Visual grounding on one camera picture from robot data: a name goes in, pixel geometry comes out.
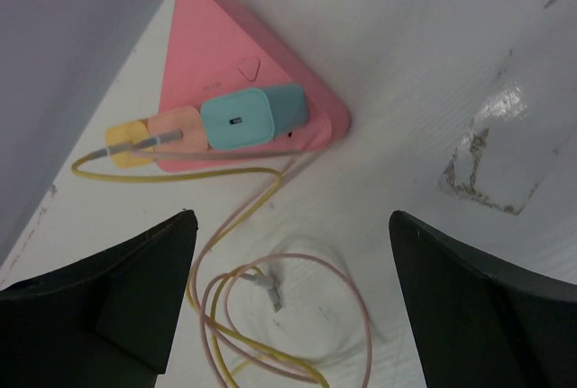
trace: cable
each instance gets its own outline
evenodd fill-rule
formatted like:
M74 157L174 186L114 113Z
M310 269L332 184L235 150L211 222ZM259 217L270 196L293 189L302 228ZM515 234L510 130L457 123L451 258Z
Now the cable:
M229 286L226 290L226 294L225 294L225 298L228 300L228 295L230 294L230 290L232 289L234 283L239 278L239 276L242 273L244 273L246 270L250 269L251 267L256 268L258 270L258 268L256 267L256 263L259 263L259 261L256 261L256 263L251 263L251 264L253 264L253 266L244 265L244 266L241 266L241 267L233 270L231 273L221 274L221 275L217 276L215 279L213 279L211 281L209 286L206 288L205 293L203 295L202 303L199 301L198 294L197 294L197 272L198 272L198 267L199 267L202 259L206 256L206 254L218 242L220 242L225 236L227 236L231 231L233 231L242 222L244 222L248 217L250 217L256 210L258 210L264 203L266 203L266 201L270 197L272 197L272 195L275 192L277 192L277 190L280 188L280 184L281 184L281 180L282 180L283 175L294 164L297 157L302 155L303 151L255 152L255 153L249 154L249 155L230 154L229 152L227 152L227 153L220 153L220 154L216 155L219 157L219 159L247 159L247 158L252 159L252 158L283 156L283 155L287 155L288 152L289 152L289 154L292 155L292 157L281 170L276 170L276 169L272 169L272 168L268 168L268 167L246 167L246 168L237 168L237 169L230 169L230 170L203 171L203 172L176 174L176 175L169 175L169 176L122 176L122 175L113 175L113 174L94 173L94 172L90 172L90 171L81 171L79 168L82 165L84 165L87 162L93 161L99 157L102 157L102 155L101 156L95 156L95 152L92 152L89 155L86 155L86 156L80 158L79 160L75 161L71 167L72 172L75 175L82 177L82 178L91 179L91 180L108 181L108 182L120 182L120 183L159 183L159 182L172 182L172 181L184 181L184 180L198 180L198 179L206 179L206 178L212 178L212 177L217 177L217 176L230 176L230 175L245 174L245 173L267 173L267 174L272 175L273 179L271 182L268 182L259 191L257 191L249 199L247 199L246 202L243 203L239 208L237 208L234 211L234 213L229 218L227 218L226 221L216 230L216 232L208 240L205 247L201 250L197 259L193 263L193 265L190 269L189 276L188 276L187 299L188 299L188 302L190 303L190 305L193 307L193 309L195 309L197 312L199 312L199 323L200 323L200 328L201 328L201 333L202 333L201 337L203 340L203 345L206 347L206 356L207 356L209 364L211 365L211 368L213 369L213 372L215 373L217 381L219 382L219 384L223 388L228 388L228 386L229 386L228 384L230 384L233 388L239 388L238 385L236 384L236 382L234 381L234 375L238 374L238 372L240 372L249 363L256 364L256 365L263 367L267 370L270 370L276 374L282 374L282 375L285 375L285 376L290 377L292 379L297 379L297 380L300 380L303 382L319 383L323 388L329 388L329 385L328 385L328 382L326 381L326 379L307 360L304 360L302 358L297 358L297 357L291 356L289 354L285 354L285 353L283 353L283 352L281 352L281 351L279 351L273 347L264 345L264 344L262 344L258 341L255 341L251 338L245 337L244 335L240 334L236 330L236 328L230 329L230 328L216 322L216 320L215 320L216 303L218 301L218 297L220 296L220 293L222 292L223 287L225 286L226 282L229 279L233 279L231 281L231 283L229 284ZM148 154L144 155L144 152L133 152L133 153L137 153L139 156L141 156L141 154L142 154L142 156L148 156ZM161 159L162 157L168 158L171 155L172 155L171 159L184 160L186 158L186 161L191 161L191 160L198 161L201 159L200 158L201 156L204 156L205 158L207 156L211 156L213 159L215 158L215 155L213 153L210 153L210 154L200 153L199 154L199 153L160 153L160 152L154 153L153 157L155 159ZM308 256L307 254L297 254L297 255L303 255L305 257L313 257L313 256ZM264 260L264 259L269 260L268 258L271 258L271 257L290 258L291 254L273 254L272 256L267 256L267 257L261 258L259 260ZM358 294L358 291L354 287L354 284L352 283L351 280L349 280L346 276L344 276L342 273L340 273L336 268L334 268L329 263L324 262L320 259L318 259L318 262L321 263L322 265L324 265L325 267L327 267L329 270L333 271L338 276L340 276L341 279L343 281L345 281L345 283L347 283L347 284L350 283L350 287L352 287L352 291L356 292ZM218 289L216 291L216 295L215 295L214 300L213 300L213 306L211 308L211 314L209 316L206 314L206 304L207 304L208 297L209 297L209 294L210 294L212 287L218 281L221 281L221 284L219 284ZM365 319L365 316L366 316L366 318L368 318L368 315L366 313L366 308L364 307L364 303L362 302L362 298L360 297L360 295L358 295L357 298L358 298L358 300L360 300L359 302L361 304L363 318ZM230 320L230 315L228 315L227 318L229 319L229 322L231 322L231 324L232 324L232 321ZM365 319L365 329L367 332L368 354L367 354L367 367L365 370L365 377L363 380L362 388L366 388L368 381L369 381L370 373L371 373L371 352L372 352L371 334L370 334L369 325L366 322L366 320L368 320L368 319ZM223 373L226 377L226 380L220 374L218 367L216 366L215 359L212 357L212 354L210 352L210 348L208 346L207 339L206 339L206 328L209 328L209 330L212 331L213 346L215 347L215 355L216 355L215 358L216 358L216 361L218 362L218 367L220 367L221 371L223 371ZM233 338L235 340L238 340L238 341L244 343L247 346L250 346L251 348L253 348L254 350L256 350L258 352L259 356L258 357L251 356L250 354L246 353L245 351L243 351L238 346L234 345L225 336L228 336L230 338ZM222 357L222 354L220 353L220 349L218 346L218 340L221 340L226 346L230 347L233 351L237 352L239 355L246 358L247 361L245 363L242 363L240 366L237 366L232 372L229 372L229 370L228 370L228 368L224 362L224 359ZM265 359L270 359L270 360L276 362L277 364L280 364L280 365L287 367L290 370L293 370L293 371L296 370L296 371L298 371L298 373L296 373L296 374L291 373L290 371L286 371L286 370L283 370L283 369L278 368L276 366L264 363L263 361Z

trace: triangular button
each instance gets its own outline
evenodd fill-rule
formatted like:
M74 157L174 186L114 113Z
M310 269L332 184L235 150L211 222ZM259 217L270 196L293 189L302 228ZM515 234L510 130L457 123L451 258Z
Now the triangular button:
M261 61L257 57L250 57L241 61L238 65L238 70L244 75L246 79L253 82L259 74Z

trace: cable connector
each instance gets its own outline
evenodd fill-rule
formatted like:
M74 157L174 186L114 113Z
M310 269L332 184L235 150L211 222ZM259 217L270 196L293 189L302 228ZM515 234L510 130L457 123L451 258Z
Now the cable connector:
M270 302L272 303L272 309L274 312L278 312L282 309L282 303L280 302L280 295L279 291L277 290L277 282L275 281L274 277L271 275L265 275L263 273L251 274L251 273L244 273L241 275L241 278L255 283L257 286L266 289L267 294L269 295Z

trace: yellow block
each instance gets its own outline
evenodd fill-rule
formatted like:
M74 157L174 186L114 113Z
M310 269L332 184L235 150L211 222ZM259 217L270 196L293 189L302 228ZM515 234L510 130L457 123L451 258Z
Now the yellow block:
M113 126L106 130L105 140L107 146L113 144L131 142L138 143L149 137L146 121L134 120L122 125ZM146 149L147 152L153 152L153 149ZM130 169L141 165L150 164L153 159L141 158L132 155L130 152L121 152L113 155L112 161L116 167L121 169Z

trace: gray wall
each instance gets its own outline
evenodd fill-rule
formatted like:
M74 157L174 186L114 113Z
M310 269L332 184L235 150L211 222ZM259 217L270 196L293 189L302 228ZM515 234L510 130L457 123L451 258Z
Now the gray wall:
M162 0L0 0L0 263Z

